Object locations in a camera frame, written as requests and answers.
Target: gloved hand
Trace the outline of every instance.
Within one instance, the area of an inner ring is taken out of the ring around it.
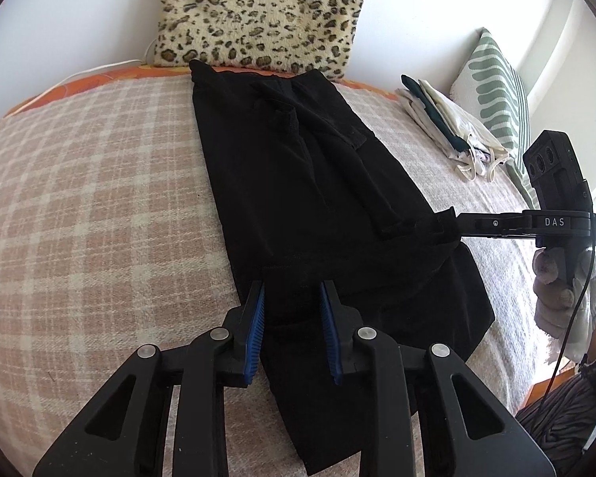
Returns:
[[[538,298],[534,321],[541,330],[559,341],[559,348],[561,348],[567,325],[585,285],[591,255],[591,251],[585,251],[579,257],[573,286],[570,289],[565,281],[558,279],[559,269],[555,259],[548,255],[548,251],[539,249],[534,253],[532,270],[536,278],[533,290]],[[580,362],[587,351],[595,328],[596,259],[594,260],[592,278],[574,320],[564,355],[574,362]]]

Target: white wall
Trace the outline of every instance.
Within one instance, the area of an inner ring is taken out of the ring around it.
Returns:
[[[530,113],[543,100],[563,66],[579,31],[583,0],[552,0],[541,28],[518,72],[528,95]]]
[[[444,93],[486,27],[517,67],[551,0],[365,0],[348,79],[393,90],[400,75],[426,79]]]
[[[531,116],[532,138],[542,130],[566,132],[583,175],[596,187],[596,18],[587,6],[567,57]]]
[[[406,73],[448,91],[487,27],[517,66],[550,0],[365,0],[347,77],[385,89]],[[70,74],[141,58],[159,0],[5,0],[0,116]]]

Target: folded clothes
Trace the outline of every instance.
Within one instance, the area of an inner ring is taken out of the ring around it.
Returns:
[[[372,429],[370,385],[337,386],[329,374],[322,280],[365,324],[463,359],[493,321],[490,301],[454,211],[433,213],[318,70],[283,79],[190,68],[234,283],[241,301],[252,280],[265,283],[261,361],[311,475],[368,448]]]
[[[468,181],[477,175],[494,179],[494,169],[506,162],[508,151],[474,116],[435,90],[402,76],[408,88],[396,90],[404,111],[435,142],[449,159],[459,161],[456,172]]]
[[[510,152],[496,139],[485,125],[472,114],[464,111],[448,97],[433,88],[428,82],[420,81],[420,86],[429,100],[434,104],[450,130],[462,138],[474,149],[487,152],[491,156],[490,164],[486,167],[486,177],[494,179],[494,169],[506,162]]]

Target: striped pillow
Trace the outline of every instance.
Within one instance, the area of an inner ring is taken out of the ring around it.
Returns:
[[[519,75],[485,28],[450,91],[451,99],[473,116],[510,152],[508,176],[529,207],[537,208],[522,156],[530,144],[528,99]]]

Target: leopard print fabric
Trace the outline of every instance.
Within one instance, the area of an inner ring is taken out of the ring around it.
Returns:
[[[344,75],[363,0],[162,0],[157,66]]]

